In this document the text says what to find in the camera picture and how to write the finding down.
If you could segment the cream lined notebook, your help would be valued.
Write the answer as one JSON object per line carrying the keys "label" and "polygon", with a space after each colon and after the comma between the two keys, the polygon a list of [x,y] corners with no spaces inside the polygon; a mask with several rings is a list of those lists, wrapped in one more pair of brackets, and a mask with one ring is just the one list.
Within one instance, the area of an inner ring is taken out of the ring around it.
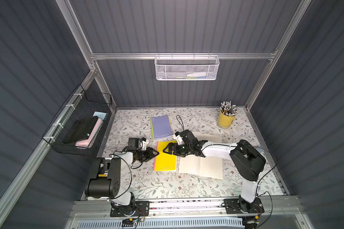
{"label": "cream lined notebook", "polygon": [[213,135],[205,135],[198,132],[192,132],[198,140],[207,140],[208,142],[203,145],[203,154],[205,157],[188,155],[180,157],[179,173],[196,175],[200,177],[208,177],[214,179],[223,179],[223,162],[221,157],[210,156],[205,153],[207,146],[221,143],[221,138]]}

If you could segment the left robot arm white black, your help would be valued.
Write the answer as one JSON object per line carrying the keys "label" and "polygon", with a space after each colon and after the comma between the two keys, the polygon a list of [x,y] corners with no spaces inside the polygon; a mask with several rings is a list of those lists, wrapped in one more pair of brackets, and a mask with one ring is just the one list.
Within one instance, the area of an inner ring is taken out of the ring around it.
{"label": "left robot arm white black", "polygon": [[121,169],[125,165],[131,173],[135,162],[148,162],[159,152],[148,147],[146,138],[130,138],[122,151],[110,157],[97,157],[91,165],[85,185],[87,198],[105,199],[111,204],[111,217],[136,217],[149,215],[149,201],[137,201],[135,195],[121,187]]}

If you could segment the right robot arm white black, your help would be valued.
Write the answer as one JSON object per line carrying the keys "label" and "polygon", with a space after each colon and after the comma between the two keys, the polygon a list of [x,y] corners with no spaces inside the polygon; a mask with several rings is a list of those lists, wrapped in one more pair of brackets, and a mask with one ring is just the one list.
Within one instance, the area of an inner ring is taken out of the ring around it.
{"label": "right robot arm white black", "polygon": [[266,159],[246,140],[233,144],[215,143],[208,140],[199,140],[190,130],[176,132],[175,143],[169,143],[163,153],[187,157],[216,157],[231,160],[242,177],[242,189],[238,200],[226,204],[228,209],[239,210],[243,213],[263,213],[264,210],[255,210],[261,203],[257,195],[259,176],[263,172]]}

